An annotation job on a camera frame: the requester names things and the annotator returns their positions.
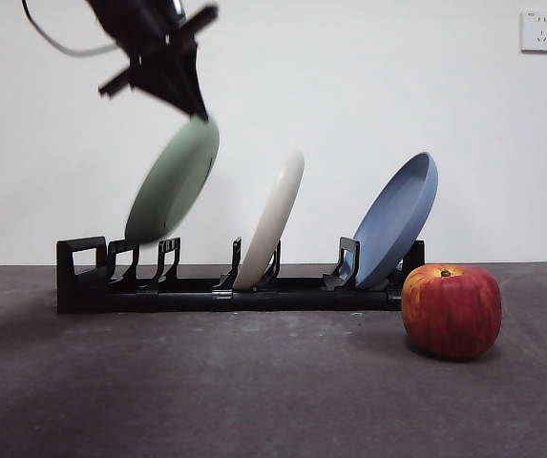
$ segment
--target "red apple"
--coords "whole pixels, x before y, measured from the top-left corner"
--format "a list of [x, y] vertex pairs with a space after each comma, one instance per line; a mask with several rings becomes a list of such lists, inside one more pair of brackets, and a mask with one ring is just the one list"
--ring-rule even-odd
[[418, 346], [443, 358], [474, 358], [494, 344], [500, 331], [500, 289], [479, 267], [422, 265], [405, 280], [402, 314]]

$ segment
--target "electrical outlet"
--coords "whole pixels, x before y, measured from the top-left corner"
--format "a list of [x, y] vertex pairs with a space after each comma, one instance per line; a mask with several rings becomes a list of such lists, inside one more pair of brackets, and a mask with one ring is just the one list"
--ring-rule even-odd
[[547, 52], [547, 10], [521, 13], [521, 50]]

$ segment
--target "dish rack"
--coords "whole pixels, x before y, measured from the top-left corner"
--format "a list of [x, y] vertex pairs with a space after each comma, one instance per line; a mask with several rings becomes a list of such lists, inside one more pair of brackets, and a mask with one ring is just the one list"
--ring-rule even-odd
[[[76, 272], [74, 253], [95, 250], [95, 266]], [[411, 270], [424, 264], [424, 242], [416, 240], [382, 284], [363, 290], [355, 286], [360, 265], [360, 243], [340, 238], [339, 259], [320, 277], [280, 277], [282, 245], [252, 290], [235, 291], [242, 240], [235, 239], [232, 263], [220, 277], [182, 278], [178, 275], [180, 239], [158, 243], [157, 271], [141, 278], [137, 272], [139, 245], [127, 240], [106, 244], [104, 237], [61, 240], [56, 244], [57, 313], [171, 312], [171, 311], [281, 311], [281, 310], [400, 310], [403, 283]], [[132, 252], [131, 265], [116, 273], [116, 256]], [[348, 275], [339, 274], [346, 254]], [[167, 255], [173, 262], [166, 263]]]

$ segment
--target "black cable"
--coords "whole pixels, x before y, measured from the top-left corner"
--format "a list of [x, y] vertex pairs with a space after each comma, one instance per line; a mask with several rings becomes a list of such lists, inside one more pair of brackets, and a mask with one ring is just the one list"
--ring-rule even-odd
[[118, 46], [116, 44], [102, 46], [100, 48], [93, 48], [91, 50], [82, 50], [82, 51], [76, 51], [71, 50], [69, 48], [66, 48], [65, 46], [61, 45], [57, 41], [53, 40], [47, 33], [45, 33], [40, 26], [37, 25], [37, 23], [33, 20], [32, 15], [29, 13], [29, 8], [27, 7], [27, 0], [23, 1], [23, 10], [25, 11], [25, 14], [27, 14], [27, 19], [29, 19], [29, 22], [32, 23], [33, 27], [37, 30], [37, 32], [44, 37], [46, 41], [48, 41], [51, 45], [53, 45], [55, 48], [57, 48], [59, 51], [63, 52], [64, 54], [70, 55], [71, 57], [91, 57], [93, 55], [100, 55], [105, 52], [115, 51], [118, 49]]

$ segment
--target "blue plate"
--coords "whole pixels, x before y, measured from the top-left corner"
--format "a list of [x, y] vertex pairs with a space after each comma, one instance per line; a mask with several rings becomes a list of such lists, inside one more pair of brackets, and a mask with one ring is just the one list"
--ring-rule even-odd
[[[354, 235], [360, 241], [357, 287], [377, 286], [409, 252], [434, 204], [437, 185], [436, 164], [428, 153], [413, 157], [389, 181]], [[349, 274], [351, 262], [347, 254], [341, 276]]]

